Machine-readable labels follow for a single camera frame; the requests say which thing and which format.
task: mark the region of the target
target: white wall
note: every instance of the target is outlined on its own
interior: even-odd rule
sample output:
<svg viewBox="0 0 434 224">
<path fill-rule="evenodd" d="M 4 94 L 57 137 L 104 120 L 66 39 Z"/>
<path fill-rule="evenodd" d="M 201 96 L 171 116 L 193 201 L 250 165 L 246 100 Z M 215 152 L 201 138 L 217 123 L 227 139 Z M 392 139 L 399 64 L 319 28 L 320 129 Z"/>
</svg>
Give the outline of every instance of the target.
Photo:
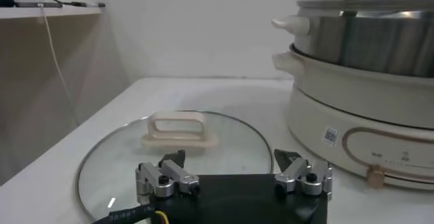
<svg viewBox="0 0 434 224">
<path fill-rule="evenodd" d="M 279 77 L 270 55 L 292 38 L 270 19 L 296 0 L 100 0 L 131 81 L 144 76 Z"/>
</svg>

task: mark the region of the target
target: qr code sticker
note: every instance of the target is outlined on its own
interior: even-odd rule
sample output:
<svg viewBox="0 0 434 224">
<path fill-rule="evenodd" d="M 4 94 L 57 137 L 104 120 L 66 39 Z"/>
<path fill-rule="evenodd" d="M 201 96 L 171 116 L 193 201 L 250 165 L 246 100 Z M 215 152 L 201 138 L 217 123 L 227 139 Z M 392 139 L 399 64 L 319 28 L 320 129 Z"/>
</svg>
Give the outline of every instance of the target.
<svg viewBox="0 0 434 224">
<path fill-rule="evenodd" d="M 332 128 L 325 129 L 324 133 L 324 141 L 331 146 L 336 144 L 336 140 L 338 139 L 339 132 Z"/>
</svg>

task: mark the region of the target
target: white countertop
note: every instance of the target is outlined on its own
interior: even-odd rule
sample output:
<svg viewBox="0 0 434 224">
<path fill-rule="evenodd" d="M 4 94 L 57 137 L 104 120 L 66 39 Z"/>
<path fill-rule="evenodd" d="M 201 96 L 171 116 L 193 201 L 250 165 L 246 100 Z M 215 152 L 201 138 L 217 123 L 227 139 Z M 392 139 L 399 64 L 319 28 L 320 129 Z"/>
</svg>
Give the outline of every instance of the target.
<svg viewBox="0 0 434 224">
<path fill-rule="evenodd" d="M 257 128 L 273 149 L 314 157 L 283 120 L 291 81 L 250 79 L 141 79 L 0 187 L 0 223 L 89 223 L 73 191 L 85 154 L 114 129 L 158 110 L 207 109 Z M 386 187 L 335 170 L 329 223 L 434 223 L 434 194 Z"/>
</svg>

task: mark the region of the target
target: white shelf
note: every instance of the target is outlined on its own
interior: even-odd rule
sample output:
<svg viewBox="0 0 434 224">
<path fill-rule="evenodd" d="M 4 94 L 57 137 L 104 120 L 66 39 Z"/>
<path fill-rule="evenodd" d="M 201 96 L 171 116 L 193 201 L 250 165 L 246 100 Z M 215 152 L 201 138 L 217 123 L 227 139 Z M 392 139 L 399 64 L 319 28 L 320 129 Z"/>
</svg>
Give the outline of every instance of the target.
<svg viewBox="0 0 434 224">
<path fill-rule="evenodd" d="M 65 5 L 63 8 L 45 8 L 47 17 L 100 14 L 101 9 L 97 7 L 74 7 Z M 0 19 L 6 18 L 37 18 L 42 16 L 40 8 L 0 8 Z"/>
</svg>

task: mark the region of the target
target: white cable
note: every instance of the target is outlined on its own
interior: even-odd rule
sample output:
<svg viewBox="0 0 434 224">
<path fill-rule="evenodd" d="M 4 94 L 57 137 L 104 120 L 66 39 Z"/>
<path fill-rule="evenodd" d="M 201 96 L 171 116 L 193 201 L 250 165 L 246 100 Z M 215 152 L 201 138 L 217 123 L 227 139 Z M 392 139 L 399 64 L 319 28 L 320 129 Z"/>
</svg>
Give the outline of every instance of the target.
<svg viewBox="0 0 434 224">
<path fill-rule="evenodd" d="M 43 20 L 45 22 L 45 28 L 47 29 L 48 41 L 50 42 L 50 48 L 51 48 L 51 51 L 52 51 L 52 56 L 53 56 L 54 64 L 56 65 L 56 69 L 57 69 L 57 72 L 59 74 L 60 81 L 62 82 L 63 89 L 65 91 L 66 97 L 68 98 L 69 106 L 71 107 L 71 111 L 73 112 L 75 123 L 79 126 L 80 125 L 80 121 L 79 121 L 77 112 L 75 110 L 73 99 L 71 97 L 71 94 L 69 93 L 68 87 L 66 86 L 65 79 L 63 78 L 63 75 L 62 75 L 62 71 L 60 70 L 59 64 L 57 62 L 56 52 L 54 51 L 54 46 L 53 46 L 52 32 L 50 31 L 50 25 L 48 24 L 47 15 L 45 15 L 45 10 L 43 8 L 43 4 L 40 3 L 40 4 L 38 4 L 38 6 L 41 8 L 41 13 L 42 13 L 42 16 L 43 16 Z"/>
</svg>

